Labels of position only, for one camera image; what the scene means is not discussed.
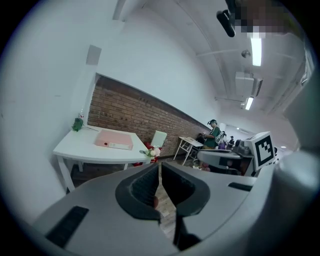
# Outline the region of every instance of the chair backrest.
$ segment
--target chair backrest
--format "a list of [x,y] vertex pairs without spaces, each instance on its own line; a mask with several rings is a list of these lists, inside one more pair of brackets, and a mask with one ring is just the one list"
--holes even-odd
[[164,145],[167,134],[162,131],[156,130],[151,141],[151,146],[157,146],[161,148]]

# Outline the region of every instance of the small white desk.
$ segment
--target small white desk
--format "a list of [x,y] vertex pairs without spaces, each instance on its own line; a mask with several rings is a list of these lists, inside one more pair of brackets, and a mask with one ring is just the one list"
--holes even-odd
[[181,139],[180,145],[179,145],[179,147],[178,147],[178,149],[177,149],[177,151],[175,153],[175,156],[174,156],[173,160],[176,159],[176,156],[178,154],[179,149],[182,149],[182,150],[186,151],[185,159],[184,159],[183,164],[182,164],[182,165],[184,165],[186,160],[187,160],[187,158],[188,158],[188,156],[189,156],[189,154],[190,154],[190,152],[191,152],[191,150],[193,149],[193,147],[196,147],[196,148],[202,147],[203,144],[198,142],[198,141],[196,141],[193,138],[190,138],[190,137],[179,137],[179,138]]
[[[71,130],[55,147],[53,154],[57,156],[66,186],[70,191],[75,189],[70,172],[64,159],[78,161],[79,170],[82,171],[82,163],[91,164],[128,164],[142,162],[149,164],[151,158],[140,151],[148,150],[135,133],[119,130],[103,129],[101,127],[89,126],[91,129],[81,129],[78,132]],[[95,140],[101,130],[114,131],[121,134],[129,134],[132,139],[133,149],[117,149],[95,145]]]

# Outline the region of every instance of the green shirt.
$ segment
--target green shirt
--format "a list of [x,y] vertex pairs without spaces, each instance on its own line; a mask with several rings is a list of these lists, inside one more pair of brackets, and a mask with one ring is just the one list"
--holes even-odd
[[218,126],[214,127],[212,131],[210,132],[210,135],[214,136],[214,138],[207,138],[204,145],[210,148],[215,148],[218,146],[218,143],[216,143],[216,136],[220,134],[220,129]]

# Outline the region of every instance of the white table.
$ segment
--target white table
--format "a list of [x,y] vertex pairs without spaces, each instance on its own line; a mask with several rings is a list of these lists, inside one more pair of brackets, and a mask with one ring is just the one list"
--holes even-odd
[[179,145],[179,147],[178,147],[178,149],[177,149],[177,151],[175,153],[175,156],[174,156],[173,160],[176,159],[176,156],[178,154],[179,149],[182,149],[182,150],[186,151],[185,159],[184,159],[183,164],[182,164],[182,165],[184,165],[186,160],[187,160],[187,158],[188,158],[188,156],[189,156],[189,154],[190,154],[190,152],[191,152],[191,150],[193,149],[193,147],[196,147],[196,148],[202,147],[203,144],[198,142],[198,141],[196,141],[193,138],[190,138],[190,137],[179,137],[179,138],[181,139],[180,145]]
[[[88,127],[95,130],[81,129],[78,132],[71,130],[53,150],[53,154],[57,156],[62,176],[66,186],[69,188],[69,191],[74,190],[75,186],[72,182],[70,172],[64,159],[76,160],[79,164],[80,171],[83,171],[82,163],[125,164],[124,169],[127,169],[128,164],[137,162],[149,164],[151,162],[151,158],[149,156],[140,153],[140,151],[146,151],[147,148],[135,133],[103,129],[95,126]],[[101,130],[130,135],[133,143],[133,149],[125,150],[95,145],[96,137]]]

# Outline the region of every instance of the brick wall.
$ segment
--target brick wall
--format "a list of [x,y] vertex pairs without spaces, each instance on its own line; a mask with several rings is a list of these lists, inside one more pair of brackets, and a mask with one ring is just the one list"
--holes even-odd
[[161,157],[176,153],[179,136],[196,138],[199,133],[209,131],[163,101],[103,76],[94,89],[88,125],[136,133],[142,142],[151,142],[156,130],[165,132]]

